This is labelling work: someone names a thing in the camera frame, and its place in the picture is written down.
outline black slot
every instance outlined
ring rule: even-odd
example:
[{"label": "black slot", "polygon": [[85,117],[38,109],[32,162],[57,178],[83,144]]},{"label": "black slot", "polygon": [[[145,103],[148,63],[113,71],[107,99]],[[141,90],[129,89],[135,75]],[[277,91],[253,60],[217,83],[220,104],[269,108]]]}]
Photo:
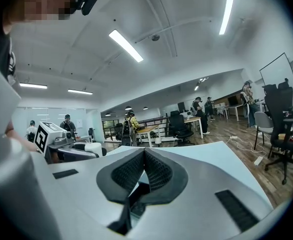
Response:
[{"label": "black slot", "polygon": [[55,172],[53,173],[53,176],[56,180],[64,178],[64,177],[68,177],[71,176],[73,174],[78,174],[79,172],[75,169],[71,169],[71,170],[65,170],[65,171],[60,171],[60,172]]},{"label": "black slot", "polygon": [[241,232],[252,228],[259,221],[258,219],[243,205],[243,203],[230,191],[224,190],[215,193],[223,207],[231,216]]}]

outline fluorescent light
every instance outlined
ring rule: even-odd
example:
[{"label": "fluorescent light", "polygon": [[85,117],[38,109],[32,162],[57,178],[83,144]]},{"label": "fluorescent light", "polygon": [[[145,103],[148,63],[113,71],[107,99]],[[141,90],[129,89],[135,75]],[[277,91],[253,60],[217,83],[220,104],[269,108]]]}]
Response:
[{"label": "fluorescent light", "polygon": [[30,88],[39,88],[39,89],[47,89],[48,88],[47,85],[31,84],[31,83],[21,83],[21,82],[20,82],[20,86],[21,87],[30,87]]},{"label": "fluorescent light", "polygon": [[108,35],[114,41],[116,41],[124,50],[126,50],[138,63],[143,61],[143,58],[138,54],[136,49],[132,47],[131,44],[117,31],[114,30]]},{"label": "fluorescent light", "polygon": [[93,92],[89,92],[89,91],[83,91],[83,90],[72,90],[72,89],[68,89],[67,90],[69,93],[76,93],[76,94],[87,94],[87,95],[92,95]]},{"label": "fluorescent light", "polygon": [[222,21],[219,35],[224,35],[226,32],[230,14],[231,14],[232,4],[233,4],[233,0],[226,0],[226,6],[225,6],[223,21]]}]

